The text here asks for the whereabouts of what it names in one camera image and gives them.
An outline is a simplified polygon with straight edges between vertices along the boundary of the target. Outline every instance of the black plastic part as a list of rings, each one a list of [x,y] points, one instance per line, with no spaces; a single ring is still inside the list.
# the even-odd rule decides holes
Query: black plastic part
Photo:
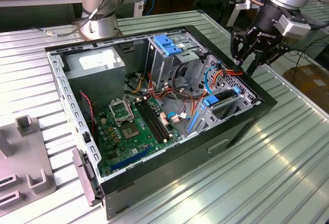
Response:
[[[166,129],[153,114],[153,112],[156,112],[156,110],[152,111],[147,102],[140,102],[135,104],[135,106],[158,143],[163,143],[164,139],[170,139]]]
[[[227,89],[227,90],[224,90],[218,94],[215,94],[215,96],[220,100],[220,101],[224,101],[230,97],[234,97],[236,96],[236,93],[231,90],[231,89]]]
[[[89,143],[89,142],[92,141],[92,139],[90,138],[90,135],[89,135],[88,132],[84,132],[84,133],[82,134],[82,136],[83,136],[83,139],[84,139],[84,142],[85,142],[85,143]]]
[[[112,152],[112,153],[107,155],[108,160],[112,160],[112,159],[117,158],[117,157],[118,157],[118,155],[117,155],[116,152]]]

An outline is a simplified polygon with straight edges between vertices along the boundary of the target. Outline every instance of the chip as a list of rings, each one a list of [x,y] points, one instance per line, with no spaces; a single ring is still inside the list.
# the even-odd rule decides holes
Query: chip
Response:
[[[121,126],[121,131],[126,139],[135,137],[140,134],[134,123],[127,123]]]
[[[107,155],[107,158],[108,158],[109,160],[112,160],[112,159],[117,158],[117,157],[118,157],[118,155],[117,155],[116,152],[112,152],[111,154],[108,154],[108,155]]]

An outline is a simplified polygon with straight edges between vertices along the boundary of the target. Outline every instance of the connector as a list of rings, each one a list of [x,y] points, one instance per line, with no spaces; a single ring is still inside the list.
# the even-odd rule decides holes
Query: connector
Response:
[[[180,121],[178,115],[173,115],[170,119],[174,124],[176,124]]]
[[[217,70],[220,71],[222,70],[222,63],[220,61],[217,61]]]

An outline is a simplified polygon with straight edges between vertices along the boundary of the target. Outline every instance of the metal table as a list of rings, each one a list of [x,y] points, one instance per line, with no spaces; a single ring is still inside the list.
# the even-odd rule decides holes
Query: metal table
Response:
[[[329,21],[329,4],[325,4],[319,0],[309,0],[308,3],[301,9],[301,12],[313,24],[321,25]],[[329,28],[323,28],[321,30],[310,31],[303,40],[297,41],[294,44],[294,48],[303,48],[312,41],[322,38],[329,34]],[[329,42],[329,36],[324,38],[325,42]],[[323,47],[311,47],[307,51],[310,53],[313,59],[323,50]]]
[[[191,24],[229,55],[229,33],[197,11],[119,20],[124,34]],[[68,32],[72,26],[52,28]],[[0,125],[38,117],[57,190],[0,223],[107,223],[84,197],[71,150],[75,142],[43,48],[80,41],[32,30],[0,34]],[[254,80],[278,104],[240,143],[130,207],[112,223],[325,223],[329,217],[328,115],[261,67]]]

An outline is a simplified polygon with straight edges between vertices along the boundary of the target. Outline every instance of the pci slot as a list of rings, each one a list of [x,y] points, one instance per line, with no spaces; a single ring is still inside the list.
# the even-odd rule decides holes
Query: pci slot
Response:
[[[140,115],[143,117],[143,120],[145,121],[146,125],[148,125],[158,143],[163,143],[165,142],[165,139],[170,139],[169,133],[156,118],[152,109],[146,102],[137,103],[136,108]]]
[[[126,165],[132,163],[133,161],[136,161],[136,160],[138,160],[138,159],[140,159],[140,158],[146,156],[146,154],[147,154],[147,152],[148,152],[148,150],[149,150],[150,148],[151,148],[151,147],[148,147],[146,150],[144,150],[144,151],[138,153],[137,155],[134,155],[134,156],[132,156],[132,157],[129,157],[129,158],[125,159],[124,161],[120,161],[119,163],[117,163],[117,164],[111,166],[111,170],[119,169],[119,168],[121,168],[121,167],[123,167],[123,166],[126,166]]]

